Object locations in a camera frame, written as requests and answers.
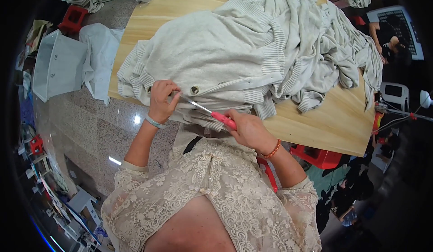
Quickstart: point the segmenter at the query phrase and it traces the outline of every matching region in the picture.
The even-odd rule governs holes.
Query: lace blouse
[[[234,138],[202,138],[183,154],[195,136],[181,127],[167,170],[153,178],[147,167],[122,164],[101,208],[116,251],[141,252],[149,237],[200,195],[211,201],[237,251],[321,250],[317,193],[308,177],[275,194],[254,150]]]

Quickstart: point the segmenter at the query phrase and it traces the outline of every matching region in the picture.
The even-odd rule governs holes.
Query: wooden table
[[[108,96],[141,104],[134,98],[123,98],[117,91],[117,71],[138,40],[148,40],[164,23],[187,13],[213,10],[227,0],[152,0],[138,5],[125,29],[111,73]],[[363,156],[374,121],[374,109],[364,112],[364,80],[360,87],[340,86],[327,93],[317,109],[300,114],[291,100],[278,104],[277,115],[264,121],[266,128],[281,140],[344,154]]]

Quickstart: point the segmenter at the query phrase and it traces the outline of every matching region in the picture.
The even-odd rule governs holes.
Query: scissors
[[[193,105],[195,105],[195,106],[197,106],[199,108],[202,108],[204,111],[209,112],[210,115],[214,119],[216,119],[216,120],[224,123],[225,125],[229,126],[231,129],[233,129],[235,131],[237,130],[236,123],[233,120],[231,120],[228,117],[226,117],[225,115],[223,115],[221,113],[218,113],[218,112],[215,112],[215,111],[210,111],[209,109],[207,109],[204,106],[201,106],[200,104],[194,102],[193,100],[191,100],[190,98],[184,96],[183,94],[181,94],[181,97],[184,98],[188,103],[191,103],[191,104],[193,104]]]

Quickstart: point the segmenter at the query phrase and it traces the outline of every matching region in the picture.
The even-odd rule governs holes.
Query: granite floor
[[[125,28],[135,6],[135,0],[107,2],[100,11],[90,14],[84,24],[100,22],[109,28]],[[34,110],[36,128],[48,155],[57,162],[69,194],[74,194],[75,185],[66,167],[68,160],[93,179],[102,196],[109,195],[119,167],[115,161],[122,161],[128,151],[146,108],[117,99],[105,106],[83,86],[81,90],[52,97],[47,103],[34,95]],[[179,126],[175,122],[167,124],[167,129],[157,133],[151,148],[149,170],[155,173],[162,172],[167,164]]]

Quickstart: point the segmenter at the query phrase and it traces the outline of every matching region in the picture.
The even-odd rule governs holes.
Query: beaded bracelet
[[[265,159],[269,159],[270,157],[272,157],[275,154],[275,152],[278,151],[278,149],[280,148],[280,146],[281,146],[281,139],[278,139],[277,146],[274,148],[274,150],[271,153],[269,153],[268,155],[265,155],[264,158]]]

